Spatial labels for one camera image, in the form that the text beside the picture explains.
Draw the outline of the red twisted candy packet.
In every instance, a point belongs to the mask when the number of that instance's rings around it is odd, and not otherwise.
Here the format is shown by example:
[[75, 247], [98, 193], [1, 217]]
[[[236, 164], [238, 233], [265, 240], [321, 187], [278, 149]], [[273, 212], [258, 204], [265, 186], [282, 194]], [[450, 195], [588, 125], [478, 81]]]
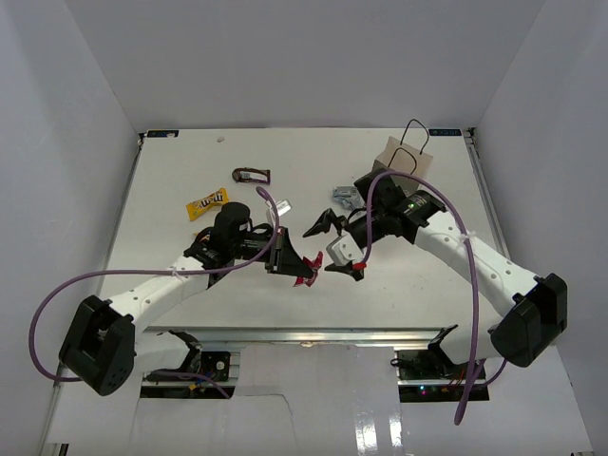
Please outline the red twisted candy packet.
[[295, 280], [294, 286], [312, 287], [318, 277], [319, 270], [322, 267], [323, 258], [324, 254], [321, 251], [317, 253], [314, 259], [304, 256], [302, 261], [308, 267], [309, 273], [306, 276], [298, 276]]

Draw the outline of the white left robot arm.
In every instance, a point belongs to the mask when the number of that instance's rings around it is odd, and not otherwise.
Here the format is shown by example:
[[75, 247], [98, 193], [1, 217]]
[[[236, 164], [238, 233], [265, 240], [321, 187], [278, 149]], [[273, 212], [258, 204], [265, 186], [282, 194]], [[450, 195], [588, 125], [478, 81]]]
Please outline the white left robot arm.
[[272, 222], [255, 226], [248, 206], [228, 202], [166, 275], [106, 300], [86, 298], [67, 331], [60, 361], [101, 396], [116, 391], [132, 372], [192, 378], [201, 366], [197, 339], [186, 332], [149, 333], [147, 328], [218, 283], [236, 261], [247, 260], [299, 282], [315, 280], [318, 270], [296, 253], [287, 228]]

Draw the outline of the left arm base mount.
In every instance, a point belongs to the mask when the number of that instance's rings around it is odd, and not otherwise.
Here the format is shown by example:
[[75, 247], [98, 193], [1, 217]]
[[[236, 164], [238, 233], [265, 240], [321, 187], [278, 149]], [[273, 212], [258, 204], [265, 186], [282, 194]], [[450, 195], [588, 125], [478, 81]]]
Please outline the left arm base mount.
[[195, 389], [227, 382], [230, 378], [232, 354], [228, 351], [200, 351], [188, 354], [182, 365], [175, 369], [153, 370], [144, 377], [147, 382], [190, 382]]

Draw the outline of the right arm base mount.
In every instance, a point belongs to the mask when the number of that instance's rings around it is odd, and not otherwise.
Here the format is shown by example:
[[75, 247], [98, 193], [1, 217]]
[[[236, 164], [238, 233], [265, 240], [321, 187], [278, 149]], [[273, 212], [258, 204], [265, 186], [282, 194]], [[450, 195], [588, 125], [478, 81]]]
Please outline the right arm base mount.
[[465, 392], [466, 363], [453, 364], [438, 353], [438, 341], [452, 330], [431, 329], [395, 333], [395, 369], [401, 404], [458, 403]]

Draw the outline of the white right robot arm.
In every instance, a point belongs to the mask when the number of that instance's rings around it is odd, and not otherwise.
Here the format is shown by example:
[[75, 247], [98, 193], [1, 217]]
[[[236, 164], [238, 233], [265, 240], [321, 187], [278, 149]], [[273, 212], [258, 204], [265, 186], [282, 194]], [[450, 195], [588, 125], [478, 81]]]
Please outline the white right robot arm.
[[372, 245], [386, 237], [402, 238], [440, 259], [466, 280], [475, 301], [485, 298], [500, 322], [484, 329], [474, 309], [468, 328], [452, 324], [439, 331], [427, 350], [430, 370], [448, 379], [469, 361], [501, 357], [526, 368], [567, 327], [567, 285], [555, 274], [536, 275], [513, 263], [477, 238], [447, 198], [425, 184], [408, 195], [395, 183], [399, 172], [378, 169], [354, 184], [365, 200], [364, 216], [349, 219], [324, 211], [305, 237], [334, 229], [326, 248], [327, 271], [359, 281]]

